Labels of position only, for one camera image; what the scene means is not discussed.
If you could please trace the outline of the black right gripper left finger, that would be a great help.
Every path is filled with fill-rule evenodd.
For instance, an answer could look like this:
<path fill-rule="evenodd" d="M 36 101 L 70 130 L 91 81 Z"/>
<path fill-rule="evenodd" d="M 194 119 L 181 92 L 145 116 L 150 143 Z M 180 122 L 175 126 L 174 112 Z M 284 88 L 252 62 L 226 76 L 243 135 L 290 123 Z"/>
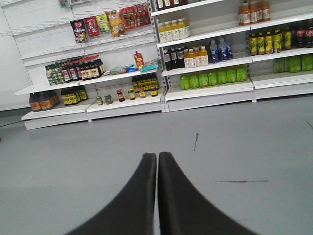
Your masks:
<path fill-rule="evenodd" d="M 122 190 L 99 213 L 69 235 L 152 235 L 157 157 L 144 153 Z"/>

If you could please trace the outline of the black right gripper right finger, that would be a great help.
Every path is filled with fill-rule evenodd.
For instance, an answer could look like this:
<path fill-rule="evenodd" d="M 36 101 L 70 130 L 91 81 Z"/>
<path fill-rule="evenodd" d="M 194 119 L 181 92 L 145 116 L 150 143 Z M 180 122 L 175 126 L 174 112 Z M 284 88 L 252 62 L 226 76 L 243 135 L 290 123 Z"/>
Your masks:
<path fill-rule="evenodd" d="M 170 152 L 158 159 L 158 213 L 163 235 L 253 235 L 208 201 Z"/>

